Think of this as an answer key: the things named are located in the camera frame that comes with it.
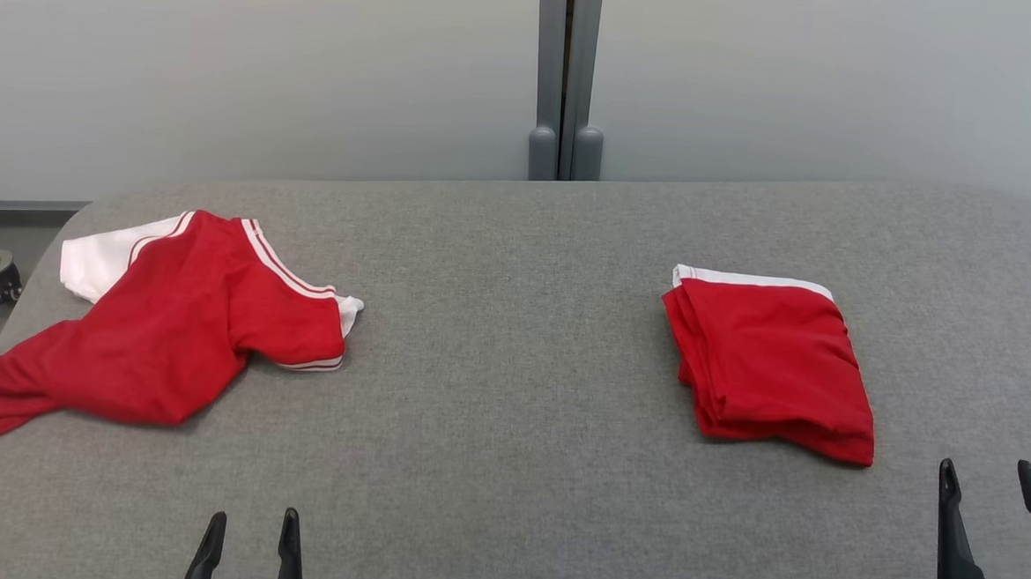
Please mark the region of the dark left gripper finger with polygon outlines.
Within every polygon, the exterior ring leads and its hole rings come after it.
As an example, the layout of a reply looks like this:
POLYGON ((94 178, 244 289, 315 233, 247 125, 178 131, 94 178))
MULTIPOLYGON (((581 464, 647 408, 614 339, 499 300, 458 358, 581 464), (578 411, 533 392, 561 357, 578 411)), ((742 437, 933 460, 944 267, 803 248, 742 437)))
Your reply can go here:
POLYGON ((300 527, 298 510, 286 508, 278 544, 280 561, 277 579, 304 579, 300 527))
POLYGON ((215 568, 222 560, 225 535, 226 514, 224 511, 218 511, 211 516, 209 525, 205 527, 203 538, 197 546, 195 557, 191 560, 184 579, 212 579, 215 568))

